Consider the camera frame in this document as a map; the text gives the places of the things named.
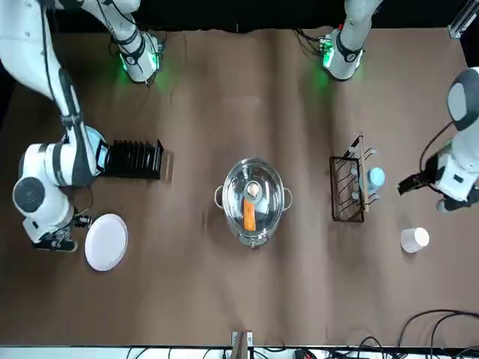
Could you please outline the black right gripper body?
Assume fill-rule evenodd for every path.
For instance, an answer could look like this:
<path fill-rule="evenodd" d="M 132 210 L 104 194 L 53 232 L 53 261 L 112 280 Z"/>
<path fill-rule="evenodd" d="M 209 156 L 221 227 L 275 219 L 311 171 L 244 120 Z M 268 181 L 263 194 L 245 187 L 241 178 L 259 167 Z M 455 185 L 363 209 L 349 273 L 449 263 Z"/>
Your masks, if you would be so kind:
<path fill-rule="evenodd" d="M 72 239 L 72 230 L 65 227 L 52 233 L 45 233 L 40 237 L 40 241 L 33 244 L 38 250 L 46 251 L 75 251 L 78 248 L 78 242 Z"/>

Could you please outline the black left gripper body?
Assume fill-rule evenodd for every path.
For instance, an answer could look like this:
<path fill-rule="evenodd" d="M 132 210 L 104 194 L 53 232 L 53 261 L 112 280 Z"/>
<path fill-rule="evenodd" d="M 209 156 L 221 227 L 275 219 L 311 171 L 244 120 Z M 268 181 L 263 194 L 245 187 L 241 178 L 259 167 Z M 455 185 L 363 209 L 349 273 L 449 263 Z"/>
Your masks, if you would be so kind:
<path fill-rule="evenodd" d="M 447 183 L 446 167 L 449 153 L 434 153 L 428 159 L 420 157 L 420 187 L 444 187 Z"/>

